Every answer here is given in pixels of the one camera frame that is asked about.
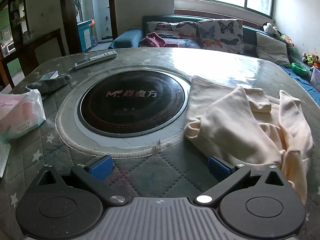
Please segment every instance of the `door frame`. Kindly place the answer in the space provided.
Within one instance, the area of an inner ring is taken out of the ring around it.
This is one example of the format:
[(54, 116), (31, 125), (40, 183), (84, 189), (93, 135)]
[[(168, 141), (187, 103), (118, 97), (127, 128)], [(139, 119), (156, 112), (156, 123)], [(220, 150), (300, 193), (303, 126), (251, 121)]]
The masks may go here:
[[(61, 13), (63, 20), (63, 27), (67, 39), (67, 44), (70, 54), (81, 53), (81, 43), (78, 33), (78, 26), (75, 14), (75, 3), (74, 0), (60, 0)], [(110, 21), (112, 38), (118, 37), (117, 24), (116, 24), (116, 6), (115, 0), (109, 0), (110, 9)]]

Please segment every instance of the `beige cloth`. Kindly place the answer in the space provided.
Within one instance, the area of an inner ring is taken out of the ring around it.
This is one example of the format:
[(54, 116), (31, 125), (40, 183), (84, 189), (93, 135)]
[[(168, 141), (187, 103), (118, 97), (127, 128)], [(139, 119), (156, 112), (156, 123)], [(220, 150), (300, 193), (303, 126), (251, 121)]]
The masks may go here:
[(260, 88), (235, 88), (194, 77), (184, 132), (207, 157), (254, 170), (277, 165), (305, 204), (311, 130), (300, 100), (283, 90), (279, 94), (276, 99)]

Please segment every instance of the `plush toy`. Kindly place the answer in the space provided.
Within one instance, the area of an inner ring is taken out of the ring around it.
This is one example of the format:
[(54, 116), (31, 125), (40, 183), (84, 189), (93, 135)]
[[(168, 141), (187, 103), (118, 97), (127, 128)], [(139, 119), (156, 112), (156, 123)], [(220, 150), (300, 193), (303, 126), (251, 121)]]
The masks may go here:
[(307, 55), (306, 53), (302, 54), (302, 62), (307, 63), (310, 67), (315, 66), (316, 68), (320, 68), (320, 62), (318, 55), (312, 54)]
[(278, 31), (278, 28), (275, 26), (272, 26), (271, 23), (268, 23), (268, 22), (263, 24), (263, 30), (265, 33), (275, 36), (278, 39), (282, 36), (281, 32)]

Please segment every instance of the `blue sheet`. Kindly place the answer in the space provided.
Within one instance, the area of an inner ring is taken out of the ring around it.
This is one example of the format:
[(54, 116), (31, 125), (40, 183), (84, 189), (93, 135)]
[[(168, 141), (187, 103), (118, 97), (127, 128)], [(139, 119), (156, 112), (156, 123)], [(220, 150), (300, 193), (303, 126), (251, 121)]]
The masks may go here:
[(313, 100), (320, 106), (320, 93), (306, 80), (302, 77), (298, 76), (296, 73), (293, 72), (291, 68), (285, 68), (283, 65), (280, 67), (286, 71), (293, 79), (298, 82), (305, 91), (313, 98)]

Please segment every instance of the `metal screw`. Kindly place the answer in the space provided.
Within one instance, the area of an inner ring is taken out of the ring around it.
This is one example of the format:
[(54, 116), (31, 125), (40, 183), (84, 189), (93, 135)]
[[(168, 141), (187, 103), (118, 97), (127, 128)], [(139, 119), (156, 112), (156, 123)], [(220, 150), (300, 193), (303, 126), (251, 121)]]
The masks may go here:
[(110, 198), (110, 201), (112, 203), (123, 203), (125, 201), (125, 197), (123, 196), (119, 196), (119, 195), (116, 195), (116, 196), (112, 196)]
[(203, 203), (203, 204), (206, 204), (206, 203), (210, 203), (212, 201), (212, 197), (208, 196), (208, 195), (200, 195), (196, 198), (196, 200), (199, 202), (199, 203)]

